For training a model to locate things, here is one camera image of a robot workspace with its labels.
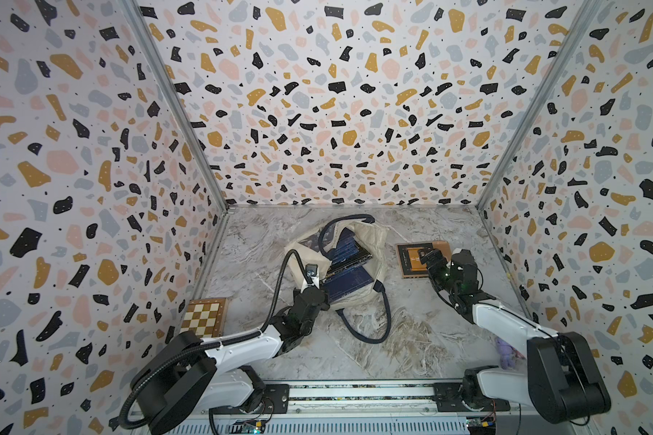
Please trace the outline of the brown-edged navy book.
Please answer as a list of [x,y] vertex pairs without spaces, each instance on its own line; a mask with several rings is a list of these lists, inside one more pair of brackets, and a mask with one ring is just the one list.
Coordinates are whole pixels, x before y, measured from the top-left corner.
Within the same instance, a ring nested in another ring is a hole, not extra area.
[[397,244],[397,258],[402,278],[426,278],[426,266],[421,262],[419,251],[432,249],[440,250],[447,260],[451,259],[451,247],[444,240]]

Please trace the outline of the cream canvas tote bag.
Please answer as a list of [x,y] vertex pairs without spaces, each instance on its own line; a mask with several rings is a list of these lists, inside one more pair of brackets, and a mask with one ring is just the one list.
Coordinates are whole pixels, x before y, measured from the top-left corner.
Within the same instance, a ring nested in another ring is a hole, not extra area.
[[[348,228],[356,234],[358,241],[373,255],[373,258],[365,265],[366,271],[373,277],[373,284],[362,287],[357,292],[344,299],[330,304],[341,319],[348,332],[365,344],[382,344],[388,339],[392,329],[392,309],[386,293],[386,261],[385,244],[387,228],[377,223],[375,217],[370,214],[355,214],[344,217],[337,217],[328,221],[325,225],[312,229],[310,232],[298,237],[286,246],[286,267],[293,275],[295,282],[302,289],[305,275],[305,266],[315,264],[319,266],[319,288],[325,278],[332,260],[328,257],[328,251],[337,246],[341,232]],[[366,306],[372,302],[381,300],[384,306],[386,326],[385,331],[379,337],[368,337],[359,333],[346,318],[346,310],[353,307]]]

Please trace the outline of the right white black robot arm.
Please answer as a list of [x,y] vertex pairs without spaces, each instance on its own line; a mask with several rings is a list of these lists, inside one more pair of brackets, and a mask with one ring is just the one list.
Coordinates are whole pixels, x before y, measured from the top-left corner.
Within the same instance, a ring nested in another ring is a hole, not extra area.
[[470,250],[451,257],[433,248],[419,252],[435,293],[468,323],[485,329],[525,359],[524,369],[482,366],[468,369],[459,389],[462,402],[484,409],[492,401],[531,406],[546,422],[575,422],[611,410],[588,341],[533,322],[486,293]]

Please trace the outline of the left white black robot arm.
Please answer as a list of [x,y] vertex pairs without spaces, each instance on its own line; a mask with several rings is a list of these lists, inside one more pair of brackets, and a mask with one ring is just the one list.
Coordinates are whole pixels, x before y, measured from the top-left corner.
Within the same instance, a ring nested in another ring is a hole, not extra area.
[[180,333],[134,376],[119,426],[146,426],[152,434],[165,434],[201,408],[252,411],[265,384],[250,366],[297,347],[328,308],[328,294],[307,286],[295,290],[293,304],[259,329],[205,339],[191,331]]

